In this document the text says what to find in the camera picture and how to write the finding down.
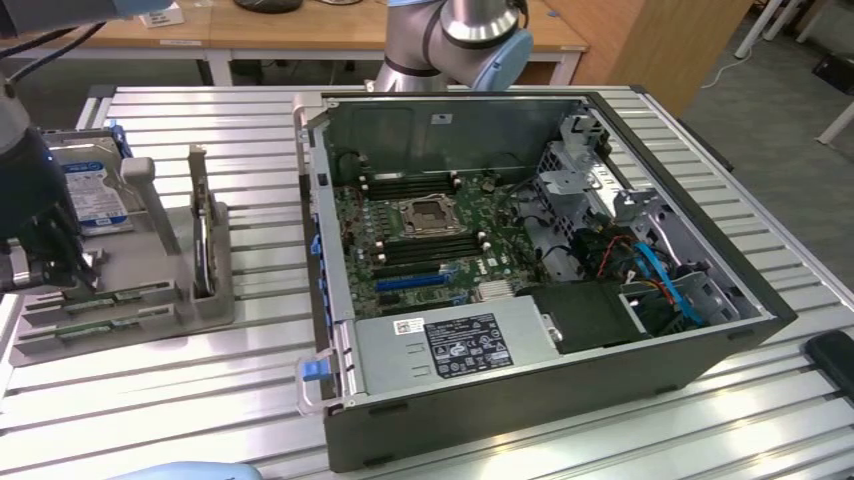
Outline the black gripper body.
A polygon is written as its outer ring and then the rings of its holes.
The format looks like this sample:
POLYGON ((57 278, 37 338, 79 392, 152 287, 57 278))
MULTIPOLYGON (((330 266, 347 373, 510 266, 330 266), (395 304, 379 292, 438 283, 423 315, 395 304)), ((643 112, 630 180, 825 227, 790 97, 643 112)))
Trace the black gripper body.
POLYGON ((41 260, 81 258, 65 177, 33 128, 1 153, 1 239, 17 240, 41 260))

